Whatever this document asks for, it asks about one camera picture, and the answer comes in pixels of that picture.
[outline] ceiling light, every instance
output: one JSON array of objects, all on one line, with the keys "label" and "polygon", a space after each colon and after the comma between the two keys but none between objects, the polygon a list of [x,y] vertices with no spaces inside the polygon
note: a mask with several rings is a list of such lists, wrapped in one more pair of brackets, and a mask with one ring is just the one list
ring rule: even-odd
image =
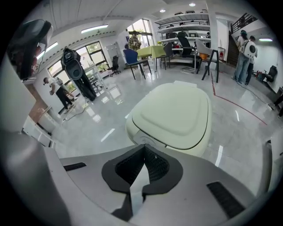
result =
[{"label": "ceiling light", "polygon": [[[58,42],[55,42],[54,44],[52,44],[51,46],[49,46],[46,50],[46,52],[48,52],[49,50],[51,50],[52,48],[54,48],[55,46],[58,45]],[[43,51],[41,54],[39,54],[36,58],[39,59],[40,57],[43,56],[43,54],[45,53],[45,51]]]},{"label": "ceiling light", "polygon": [[82,30],[81,33],[85,33],[85,32],[91,31],[91,30],[97,30],[97,29],[105,28],[105,27],[108,27],[108,24],[106,24],[106,25],[101,25],[101,26],[94,26],[94,27],[91,27],[91,28]]},{"label": "ceiling light", "polygon": [[271,38],[260,38],[260,41],[273,41]]}]

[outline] blue chair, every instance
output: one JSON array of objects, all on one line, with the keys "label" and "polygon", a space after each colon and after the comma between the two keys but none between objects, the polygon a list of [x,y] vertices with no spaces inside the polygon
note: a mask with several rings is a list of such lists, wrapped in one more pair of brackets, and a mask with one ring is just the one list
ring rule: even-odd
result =
[{"label": "blue chair", "polygon": [[148,66],[149,66],[148,59],[138,60],[138,53],[136,51],[133,51],[132,49],[124,49],[123,52],[124,52],[124,55],[125,55],[125,58],[126,58],[126,62],[132,70],[134,79],[136,80],[132,66],[135,66],[135,65],[140,65],[141,74],[143,75],[143,77],[145,79],[145,74],[142,70],[141,64],[144,63],[144,62],[147,62]]}]

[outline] table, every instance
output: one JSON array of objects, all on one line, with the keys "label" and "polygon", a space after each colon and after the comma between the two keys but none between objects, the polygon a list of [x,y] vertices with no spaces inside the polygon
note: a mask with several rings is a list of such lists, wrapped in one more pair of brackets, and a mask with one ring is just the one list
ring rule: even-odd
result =
[{"label": "table", "polygon": [[[138,49],[137,53],[138,53],[139,60],[141,60],[142,57],[147,57],[147,56],[148,57],[151,56],[152,59],[155,59],[157,57],[166,55],[166,52],[164,51],[162,45],[152,45],[152,46],[149,46],[149,47]],[[156,62],[155,62],[155,60],[153,61],[153,64],[154,64],[154,68],[155,68],[154,71],[156,72]]]}]

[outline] man in white shirt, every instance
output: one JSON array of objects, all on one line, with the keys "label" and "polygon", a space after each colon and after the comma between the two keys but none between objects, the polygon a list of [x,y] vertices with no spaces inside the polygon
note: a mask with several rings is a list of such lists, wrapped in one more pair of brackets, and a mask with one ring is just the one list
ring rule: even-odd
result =
[{"label": "man in white shirt", "polygon": [[[249,38],[250,41],[252,42],[255,42],[256,41],[256,38],[254,36],[251,36]],[[252,77],[252,70],[253,70],[253,65],[255,63],[255,60],[252,58],[250,59],[250,62],[249,62],[249,67],[248,67],[248,76],[246,78],[246,82],[245,82],[245,85],[247,86],[249,84],[249,81],[251,80],[251,77]]]},{"label": "man in white shirt", "polygon": [[68,110],[68,103],[72,106],[71,100],[66,96],[64,89],[59,86],[55,78],[44,78],[43,80],[44,84],[50,84],[51,91],[50,95],[53,95],[54,93],[58,96],[62,104],[64,105],[65,109]]}]

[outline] glossy floor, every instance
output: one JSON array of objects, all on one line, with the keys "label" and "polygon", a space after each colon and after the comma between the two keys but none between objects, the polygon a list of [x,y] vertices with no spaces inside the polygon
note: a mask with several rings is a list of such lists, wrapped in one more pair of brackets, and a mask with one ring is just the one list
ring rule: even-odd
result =
[{"label": "glossy floor", "polygon": [[[66,120],[53,133],[58,156],[98,154],[132,145],[125,131],[132,108],[155,87],[175,80],[185,81],[197,84],[211,99],[212,132],[202,158],[237,178],[256,195],[263,165],[262,143],[283,127],[283,120],[262,102],[270,102],[267,97],[249,86],[261,101],[233,81],[231,75],[220,73],[216,83],[214,71],[212,82],[211,76],[201,80],[203,71],[198,75],[185,74],[180,72],[181,68],[158,69],[151,76],[145,67],[146,80],[139,70],[134,70],[136,80],[131,70],[105,79],[108,89],[100,92],[95,101],[85,103],[80,97],[74,110],[62,115]],[[146,183],[147,179],[141,177],[141,180]]]}]

